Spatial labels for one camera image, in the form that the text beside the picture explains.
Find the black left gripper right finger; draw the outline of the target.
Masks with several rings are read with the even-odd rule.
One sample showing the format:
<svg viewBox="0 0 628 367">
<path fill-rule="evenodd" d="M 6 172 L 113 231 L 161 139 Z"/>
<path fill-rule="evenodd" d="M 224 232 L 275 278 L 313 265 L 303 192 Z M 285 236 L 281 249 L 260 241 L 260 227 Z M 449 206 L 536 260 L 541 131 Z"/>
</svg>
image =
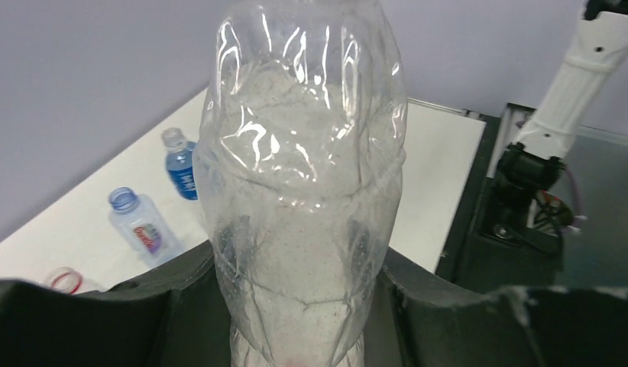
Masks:
<svg viewBox="0 0 628 367">
<path fill-rule="evenodd" d="M 628 288 L 478 294 L 394 250 L 364 328 L 367 366 L 628 366 Z"/>
</svg>

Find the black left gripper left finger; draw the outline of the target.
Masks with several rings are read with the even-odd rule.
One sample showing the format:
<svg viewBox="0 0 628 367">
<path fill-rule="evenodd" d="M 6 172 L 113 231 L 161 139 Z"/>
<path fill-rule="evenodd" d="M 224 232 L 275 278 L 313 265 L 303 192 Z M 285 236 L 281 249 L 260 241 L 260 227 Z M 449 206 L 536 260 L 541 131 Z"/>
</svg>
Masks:
<svg viewBox="0 0 628 367">
<path fill-rule="evenodd" d="M 0 366 L 228 366 L 209 242 L 107 291 L 0 280 Z"/>
</svg>

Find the clear bottle white cap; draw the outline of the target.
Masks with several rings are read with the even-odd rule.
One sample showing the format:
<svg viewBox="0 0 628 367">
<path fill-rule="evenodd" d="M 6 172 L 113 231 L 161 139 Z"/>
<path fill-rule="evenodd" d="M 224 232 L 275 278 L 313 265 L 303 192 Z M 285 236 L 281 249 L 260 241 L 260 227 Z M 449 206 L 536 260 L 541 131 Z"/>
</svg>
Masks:
<svg viewBox="0 0 628 367">
<path fill-rule="evenodd" d="M 183 253 L 151 198 L 130 187 L 119 187 L 108 195 L 109 221 L 149 267 L 161 266 Z"/>
</svg>

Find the red label clear bottle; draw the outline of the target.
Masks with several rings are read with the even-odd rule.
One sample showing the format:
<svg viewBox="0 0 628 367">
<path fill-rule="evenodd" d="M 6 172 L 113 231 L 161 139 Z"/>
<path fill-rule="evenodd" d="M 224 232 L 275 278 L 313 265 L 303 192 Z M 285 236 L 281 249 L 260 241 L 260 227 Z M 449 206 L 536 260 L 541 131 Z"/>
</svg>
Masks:
<svg viewBox="0 0 628 367">
<path fill-rule="evenodd" d="M 44 286 L 64 294 L 83 294 L 92 291 L 102 292 L 105 288 L 96 281 L 85 277 L 73 268 L 62 267 L 53 270 L 44 279 Z"/>
</svg>

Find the blue label clear bottle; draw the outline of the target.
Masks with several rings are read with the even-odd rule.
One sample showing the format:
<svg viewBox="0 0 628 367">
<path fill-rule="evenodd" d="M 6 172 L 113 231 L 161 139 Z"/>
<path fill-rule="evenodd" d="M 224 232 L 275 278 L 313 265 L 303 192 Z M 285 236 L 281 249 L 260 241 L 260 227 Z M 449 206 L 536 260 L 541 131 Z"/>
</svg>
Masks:
<svg viewBox="0 0 628 367">
<path fill-rule="evenodd" d="M 198 200 L 193 174 L 194 141 L 186 138 L 180 128 L 168 128 L 161 135 L 167 151 L 165 168 L 179 195 L 186 200 Z"/>
</svg>

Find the clear unlabelled bottle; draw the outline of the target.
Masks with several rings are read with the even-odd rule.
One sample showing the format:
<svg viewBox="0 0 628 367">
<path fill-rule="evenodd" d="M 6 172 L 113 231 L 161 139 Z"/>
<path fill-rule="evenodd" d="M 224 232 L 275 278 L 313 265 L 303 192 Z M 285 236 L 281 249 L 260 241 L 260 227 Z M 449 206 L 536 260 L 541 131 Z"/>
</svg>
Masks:
<svg viewBox="0 0 628 367">
<path fill-rule="evenodd" d="M 233 366 L 363 365 L 407 107 L 378 1 L 230 4 L 193 162 Z"/>
</svg>

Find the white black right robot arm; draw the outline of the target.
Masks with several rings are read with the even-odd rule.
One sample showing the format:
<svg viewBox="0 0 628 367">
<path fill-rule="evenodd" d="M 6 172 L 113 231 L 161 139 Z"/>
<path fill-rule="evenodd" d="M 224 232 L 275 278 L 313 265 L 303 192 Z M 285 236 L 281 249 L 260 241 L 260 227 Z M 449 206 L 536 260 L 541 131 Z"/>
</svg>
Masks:
<svg viewBox="0 0 628 367">
<path fill-rule="evenodd" d="M 526 208 L 559 179 L 584 112 L 627 56 L 628 1 L 586 2 L 547 93 L 497 163 L 500 202 Z"/>
</svg>

